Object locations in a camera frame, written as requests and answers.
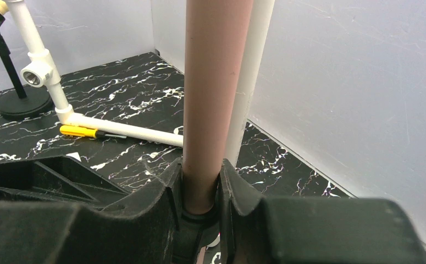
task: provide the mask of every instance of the pink tube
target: pink tube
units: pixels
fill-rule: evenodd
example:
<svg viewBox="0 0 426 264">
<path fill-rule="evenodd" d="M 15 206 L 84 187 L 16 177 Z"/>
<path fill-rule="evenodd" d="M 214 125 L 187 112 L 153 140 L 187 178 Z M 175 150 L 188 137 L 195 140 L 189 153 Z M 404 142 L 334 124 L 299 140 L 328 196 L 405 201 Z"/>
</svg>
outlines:
<svg viewBox="0 0 426 264">
<path fill-rule="evenodd" d="M 184 206 L 214 204 L 253 0 L 187 0 Z"/>
</svg>

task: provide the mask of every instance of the black stand pole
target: black stand pole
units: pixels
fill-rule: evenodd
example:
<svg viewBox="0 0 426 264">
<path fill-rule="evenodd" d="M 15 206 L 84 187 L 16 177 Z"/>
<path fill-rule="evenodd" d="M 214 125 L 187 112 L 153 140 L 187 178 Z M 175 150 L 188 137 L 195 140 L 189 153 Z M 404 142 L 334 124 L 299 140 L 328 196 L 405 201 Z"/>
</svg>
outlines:
<svg viewBox="0 0 426 264">
<path fill-rule="evenodd" d="M 4 17 L 0 14 L 0 25 Z M 51 109 L 53 103 L 44 88 L 23 87 L 10 59 L 10 50 L 0 32 L 0 58 L 14 85 L 15 93 L 7 92 L 0 97 L 0 114 L 6 119 L 34 117 Z"/>
</svg>

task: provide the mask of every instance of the yellow and black tool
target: yellow and black tool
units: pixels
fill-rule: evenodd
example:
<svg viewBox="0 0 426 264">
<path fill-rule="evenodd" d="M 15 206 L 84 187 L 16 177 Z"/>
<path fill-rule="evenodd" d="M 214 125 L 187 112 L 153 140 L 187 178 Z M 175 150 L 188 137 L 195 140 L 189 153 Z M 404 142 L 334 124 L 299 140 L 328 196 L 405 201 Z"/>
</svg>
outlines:
<svg viewBox="0 0 426 264">
<path fill-rule="evenodd" d="M 99 131 L 97 129 L 81 128 L 79 126 L 71 126 L 71 125 L 63 125 L 62 127 L 60 127 L 60 132 L 64 135 L 88 136 L 95 139 L 103 138 L 106 136 L 110 136 L 113 138 L 121 138 L 121 139 L 127 138 L 127 136 L 108 134 L 106 132 Z"/>
</svg>

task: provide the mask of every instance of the black marble tabletop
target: black marble tabletop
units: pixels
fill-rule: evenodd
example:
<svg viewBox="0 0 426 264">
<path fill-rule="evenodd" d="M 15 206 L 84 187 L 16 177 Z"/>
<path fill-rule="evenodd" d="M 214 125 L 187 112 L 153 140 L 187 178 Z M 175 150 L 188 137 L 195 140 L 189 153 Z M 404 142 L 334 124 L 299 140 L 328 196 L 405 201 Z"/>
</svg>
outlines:
<svg viewBox="0 0 426 264">
<path fill-rule="evenodd" d="M 154 53 L 118 60 L 62 77 L 77 113 L 182 134 L 184 76 Z M 0 96 L 12 90 L 0 92 Z M 139 139 L 64 136 L 54 111 L 22 122 L 0 115 L 0 161 L 78 152 L 82 162 L 127 190 L 135 191 L 182 154 L 179 147 Z M 266 194 L 346 197 L 331 182 L 247 124 L 239 174 Z M 220 263 L 219 248 L 205 263 Z"/>
</svg>

